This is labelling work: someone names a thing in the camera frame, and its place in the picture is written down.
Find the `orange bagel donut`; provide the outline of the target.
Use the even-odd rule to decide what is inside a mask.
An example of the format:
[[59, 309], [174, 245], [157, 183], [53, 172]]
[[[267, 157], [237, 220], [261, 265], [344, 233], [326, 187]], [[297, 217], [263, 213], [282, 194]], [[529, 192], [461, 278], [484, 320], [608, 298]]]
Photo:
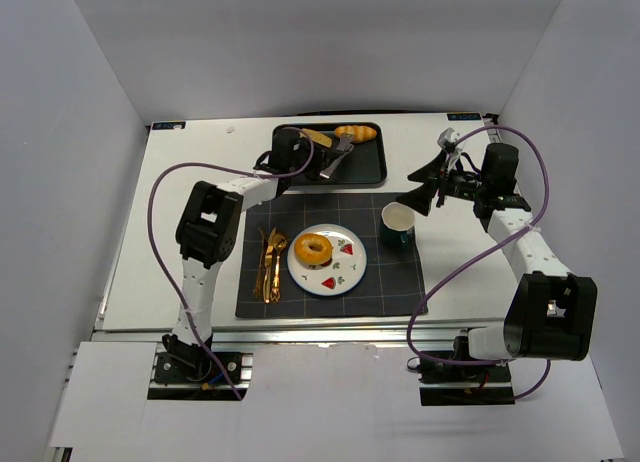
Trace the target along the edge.
[[294, 252], [301, 263], [316, 266], [325, 264], [332, 258], [333, 246], [323, 235], [304, 233], [296, 239]]

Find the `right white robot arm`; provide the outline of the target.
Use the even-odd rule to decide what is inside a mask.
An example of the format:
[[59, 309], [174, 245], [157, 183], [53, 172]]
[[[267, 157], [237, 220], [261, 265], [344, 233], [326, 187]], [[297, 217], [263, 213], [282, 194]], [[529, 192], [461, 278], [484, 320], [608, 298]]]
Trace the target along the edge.
[[478, 172], [462, 168], [461, 154], [453, 143], [445, 143], [431, 162], [408, 175], [418, 188], [397, 200], [422, 215], [449, 197], [473, 202], [476, 218], [504, 254], [518, 286], [502, 326], [469, 330], [466, 351], [451, 365], [490, 366], [523, 357], [583, 360], [597, 286], [590, 277], [574, 275], [535, 230], [537, 216], [515, 192], [518, 149], [489, 144]]

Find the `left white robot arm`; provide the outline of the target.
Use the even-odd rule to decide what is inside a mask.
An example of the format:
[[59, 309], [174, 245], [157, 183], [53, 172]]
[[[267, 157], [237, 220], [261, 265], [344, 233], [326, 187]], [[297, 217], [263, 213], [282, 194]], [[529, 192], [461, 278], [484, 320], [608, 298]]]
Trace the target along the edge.
[[172, 331], [162, 339], [171, 359], [191, 377], [202, 378], [219, 359], [211, 352], [211, 311], [222, 263], [231, 255], [240, 216], [282, 195], [302, 175], [328, 179], [352, 150], [349, 141], [325, 146], [309, 129], [285, 126], [276, 131], [271, 150], [251, 172], [210, 164], [236, 178], [215, 185], [200, 181], [189, 195], [176, 229], [182, 260], [182, 282], [169, 282], [180, 300]]

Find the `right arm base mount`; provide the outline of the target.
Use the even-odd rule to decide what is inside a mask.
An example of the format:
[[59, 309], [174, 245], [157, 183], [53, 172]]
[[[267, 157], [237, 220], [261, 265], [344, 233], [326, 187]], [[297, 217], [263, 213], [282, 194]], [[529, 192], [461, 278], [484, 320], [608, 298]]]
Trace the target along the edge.
[[471, 361], [468, 329], [460, 331], [449, 348], [415, 352], [406, 368], [418, 376], [421, 405], [513, 405], [515, 394], [509, 367], [506, 364], [459, 365], [459, 362]]

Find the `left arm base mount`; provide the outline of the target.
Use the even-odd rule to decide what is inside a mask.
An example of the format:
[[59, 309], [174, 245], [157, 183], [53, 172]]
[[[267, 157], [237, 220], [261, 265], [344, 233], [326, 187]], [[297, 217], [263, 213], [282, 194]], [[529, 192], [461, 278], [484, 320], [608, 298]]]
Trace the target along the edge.
[[218, 365], [196, 344], [185, 344], [175, 334], [162, 337], [155, 355], [148, 400], [193, 402], [239, 402], [251, 379], [253, 355], [216, 351]]

